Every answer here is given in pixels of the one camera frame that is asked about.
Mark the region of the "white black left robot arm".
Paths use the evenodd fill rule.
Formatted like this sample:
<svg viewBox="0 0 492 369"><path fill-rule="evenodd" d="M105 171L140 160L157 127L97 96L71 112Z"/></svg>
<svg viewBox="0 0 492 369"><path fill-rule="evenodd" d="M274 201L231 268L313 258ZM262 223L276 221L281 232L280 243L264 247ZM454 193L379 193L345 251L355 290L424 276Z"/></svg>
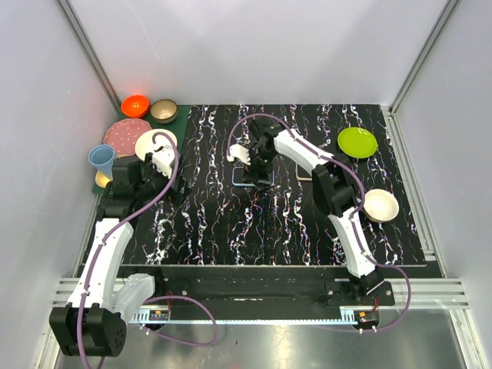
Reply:
<svg viewBox="0 0 492 369"><path fill-rule="evenodd" d="M180 201L189 192L177 175L173 151L124 156L112 164L101 197L88 259L65 306L54 307L49 325L66 356L117 357L127 326L144 301L158 304L166 286L149 274L133 274L114 289L121 258L138 217L161 199Z"/></svg>

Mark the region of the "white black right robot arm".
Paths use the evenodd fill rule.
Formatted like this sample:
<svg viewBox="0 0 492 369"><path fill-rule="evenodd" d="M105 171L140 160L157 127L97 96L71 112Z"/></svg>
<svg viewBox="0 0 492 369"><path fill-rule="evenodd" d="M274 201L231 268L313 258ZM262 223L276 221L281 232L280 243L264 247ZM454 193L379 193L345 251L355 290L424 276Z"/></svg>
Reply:
<svg viewBox="0 0 492 369"><path fill-rule="evenodd" d="M363 185L349 168L348 159L321 150L284 124L269 122L266 115L255 115L248 128L253 143L248 148L237 145L230 149L231 154L239 154L243 163L244 181L259 188L269 185L277 155L309 171L314 204L333 224L345 254L350 298L356 304L369 303L384 279L372 259L361 226Z"/></svg>

